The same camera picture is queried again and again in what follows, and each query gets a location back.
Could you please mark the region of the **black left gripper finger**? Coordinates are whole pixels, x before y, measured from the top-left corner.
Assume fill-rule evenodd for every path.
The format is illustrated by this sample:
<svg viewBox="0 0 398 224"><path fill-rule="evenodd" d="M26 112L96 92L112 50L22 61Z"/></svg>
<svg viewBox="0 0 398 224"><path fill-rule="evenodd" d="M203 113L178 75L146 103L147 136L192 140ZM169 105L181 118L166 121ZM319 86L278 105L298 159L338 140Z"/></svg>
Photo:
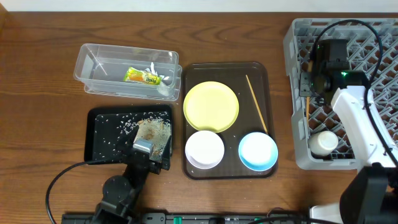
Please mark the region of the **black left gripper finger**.
<svg viewBox="0 0 398 224"><path fill-rule="evenodd" d="M164 151L162 153L162 169L169 170L170 169L170 158L172 157L172 136L168 138L168 141L164 147Z"/></svg>
<svg viewBox="0 0 398 224"><path fill-rule="evenodd" d="M134 140L137 136L139 126L135 126L131 132L122 137L115 146L116 156L128 156L132 152Z"/></svg>

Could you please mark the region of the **rice and food scraps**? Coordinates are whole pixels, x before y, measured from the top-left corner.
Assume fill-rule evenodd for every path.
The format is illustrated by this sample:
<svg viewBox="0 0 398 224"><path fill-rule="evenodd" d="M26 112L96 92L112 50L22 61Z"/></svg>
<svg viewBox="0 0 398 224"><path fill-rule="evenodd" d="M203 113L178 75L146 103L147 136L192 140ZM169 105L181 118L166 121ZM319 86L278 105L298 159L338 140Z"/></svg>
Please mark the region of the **rice and food scraps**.
<svg viewBox="0 0 398 224"><path fill-rule="evenodd" d="M135 126L139 126L135 139L152 141L154 150L151 159L160 161L168 138L172 135L170 114L166 111L99 114L95 118L93 159L115 156L117 142Z"/></svg>

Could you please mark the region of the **wooden chopstick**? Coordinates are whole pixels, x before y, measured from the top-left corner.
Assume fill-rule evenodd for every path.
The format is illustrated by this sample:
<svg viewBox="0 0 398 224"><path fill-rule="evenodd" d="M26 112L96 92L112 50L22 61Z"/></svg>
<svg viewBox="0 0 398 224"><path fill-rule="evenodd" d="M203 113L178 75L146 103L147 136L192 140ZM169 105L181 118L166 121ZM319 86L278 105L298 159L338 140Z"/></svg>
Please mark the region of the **wooden chopstick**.
<svg viewBox="0 0 398 224"><path fill-rule="evenodd" d="M313 68L313 61L310 60L308 63L308 69L307 72L311 73ZM306 97L306 119L307 119L307 124L309 124L309 113L310 112L310 96Z"/></svg>
<svg viewBox="0 0 398 224"><path fill-rule="evenodd" d="M258 101L257 101L257 98L256 98L256 94L255 94L255 92L254 92L254 90L253 90L253 88L252 88L251 81L250 81L248 75L245 75L245 76L246 76L246 81L247 81L247 83L248 83L248 85L249 85L249 89L250 89L250 92L251 92L251 95L252 95L254 104L255 104L256 109L257 109L257 113L258 113L258 115L259 115L259 119L261 120L262 127L263 127L263 129L264 129L264 132L265 132L266 134L268 134L268 129L267 129L266 124L265 124L265 122L264 122L264 118L263 118L263 116L262 116L261 109L260 109L260 107L259 107L259 104L258 104Z"/></svg>

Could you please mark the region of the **white bowl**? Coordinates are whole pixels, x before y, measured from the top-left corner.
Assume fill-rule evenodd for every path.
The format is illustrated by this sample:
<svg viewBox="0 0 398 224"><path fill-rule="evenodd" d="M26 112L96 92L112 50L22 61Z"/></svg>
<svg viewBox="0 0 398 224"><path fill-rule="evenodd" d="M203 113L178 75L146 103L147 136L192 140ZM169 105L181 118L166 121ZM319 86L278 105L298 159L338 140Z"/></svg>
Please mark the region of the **white bowl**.
<svg viewBox="0 0 398 224"><path fill-rule="evenodd" d="M197 131L186 142L185 156L198 169L212 169L223 159L223 140L214 132Z"/></svg>

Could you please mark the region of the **white paper cup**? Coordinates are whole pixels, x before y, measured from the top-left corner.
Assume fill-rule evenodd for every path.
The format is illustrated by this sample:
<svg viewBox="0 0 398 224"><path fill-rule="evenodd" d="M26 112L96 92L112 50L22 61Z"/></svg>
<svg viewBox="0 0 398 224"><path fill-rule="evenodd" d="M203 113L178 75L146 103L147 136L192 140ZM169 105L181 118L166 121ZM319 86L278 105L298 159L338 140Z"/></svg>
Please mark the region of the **white paper cup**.
<svg viewBox="0 0 398 224"><path fill-rule="evenodd" d="M327 156L337 148L338 136L331 131L322 131L311 135L308 146L313 154Z"/></svg>

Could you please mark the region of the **green orange snack wrapper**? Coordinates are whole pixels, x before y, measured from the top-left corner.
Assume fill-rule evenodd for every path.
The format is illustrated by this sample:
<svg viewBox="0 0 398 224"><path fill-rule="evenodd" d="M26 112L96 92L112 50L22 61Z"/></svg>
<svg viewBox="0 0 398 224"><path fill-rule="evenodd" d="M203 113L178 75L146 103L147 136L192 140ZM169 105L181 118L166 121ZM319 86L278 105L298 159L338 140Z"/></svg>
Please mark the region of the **green orange snack wrapper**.
<svg viewBox="0 0 398 224"><path fill-rule="evenodd" d="M147 85L160 85L162 78L146 70L137 70L129 67L124 78L124 82L139 82Z"/></svg>

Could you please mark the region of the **blue bowl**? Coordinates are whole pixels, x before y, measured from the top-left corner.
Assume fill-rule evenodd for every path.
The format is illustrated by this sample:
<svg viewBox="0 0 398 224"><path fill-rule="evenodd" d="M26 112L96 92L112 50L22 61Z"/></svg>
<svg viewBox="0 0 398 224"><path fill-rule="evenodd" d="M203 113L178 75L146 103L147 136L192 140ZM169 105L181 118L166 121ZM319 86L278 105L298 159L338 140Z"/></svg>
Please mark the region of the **blue bowl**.
<svg viewBox="0 0 398 224"><path fill-rule="evenodd" d="M276 165L279 151L277 144L269 135L253 132L240 140L238 154L248 169L263 172Z"/></svg>

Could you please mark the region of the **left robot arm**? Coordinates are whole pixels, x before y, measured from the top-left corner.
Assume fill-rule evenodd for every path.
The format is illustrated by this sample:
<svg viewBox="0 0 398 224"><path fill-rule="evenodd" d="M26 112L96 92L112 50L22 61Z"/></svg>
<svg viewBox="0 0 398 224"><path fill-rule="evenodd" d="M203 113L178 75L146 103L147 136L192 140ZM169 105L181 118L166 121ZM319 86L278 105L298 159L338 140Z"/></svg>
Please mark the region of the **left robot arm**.
<svg viewBox="0 0 398 224"><path fill-rule="evenodd" d="M103 185L103 198L97 205L90 223L138 223L134 207L150 173L160 174L170 169L170 146L172 138L167 139L160 161L152 160L153 143L145 139L135 139L139 127L136 126L127 136L116 144L112 158L105 164L122 163L126 169L121 175L110 177Z"/></svg>

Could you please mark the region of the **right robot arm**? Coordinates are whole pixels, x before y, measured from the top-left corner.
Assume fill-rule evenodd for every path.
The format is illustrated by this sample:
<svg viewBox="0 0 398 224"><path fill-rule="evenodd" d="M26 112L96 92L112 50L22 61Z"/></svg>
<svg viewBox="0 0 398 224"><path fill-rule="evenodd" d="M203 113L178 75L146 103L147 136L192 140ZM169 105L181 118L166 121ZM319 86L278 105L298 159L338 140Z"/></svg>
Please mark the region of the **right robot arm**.
<svg viewBox="0 0 398 224"><path fill-rule="evenodd" d="M315 42L311 91L339 117L359 171L339 202L310 209L312 222L397 223L397 146L373 103L370 81L349 67L347 40Z"/></svg>

